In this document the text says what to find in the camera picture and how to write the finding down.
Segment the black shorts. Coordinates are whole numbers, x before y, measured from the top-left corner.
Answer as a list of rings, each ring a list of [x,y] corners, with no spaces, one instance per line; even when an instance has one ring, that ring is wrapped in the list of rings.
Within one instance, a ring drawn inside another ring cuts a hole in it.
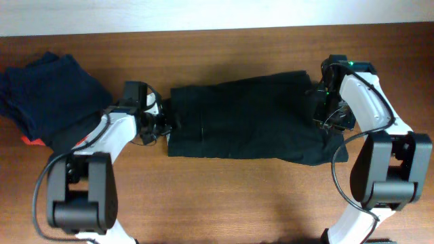
[[[316,126],[317,99],[304,70],[173,88],[171,157],[346,162],[344,138]]]

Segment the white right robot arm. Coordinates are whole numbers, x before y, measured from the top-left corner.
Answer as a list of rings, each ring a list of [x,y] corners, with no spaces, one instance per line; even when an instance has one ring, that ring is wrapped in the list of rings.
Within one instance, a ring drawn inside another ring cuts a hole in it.
[[[321,63],[321,75],[315,91],[323,93],[323,101],[316,108],[315,122],[330,132],[359,126],[361,131],[344,140],[339,150],[359,138],[364,143],[351,170],[350,196],[338,183],[337,158],[332,157],[332,179],[348,205],[340,219],[323,231],[320,241],[370,243],[382,222],[419,200],[433,143],[399,117],[371,63],[330,55]]]

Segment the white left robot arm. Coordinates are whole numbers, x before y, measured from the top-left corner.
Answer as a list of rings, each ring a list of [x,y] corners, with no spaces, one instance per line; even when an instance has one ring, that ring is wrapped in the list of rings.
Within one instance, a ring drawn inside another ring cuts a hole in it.
[[[166,135],[164,109],[154,95],[122,99],[104,111],[88,140],[68,152],[51,156],[37,178],[32,198],[32,222],[37,234],[61,243],[137,243],[118,214],[113,164],[136,137],[143,144]],[[42,181],[47,182],[47,223],[65,237],[45,234],[37,219]]]

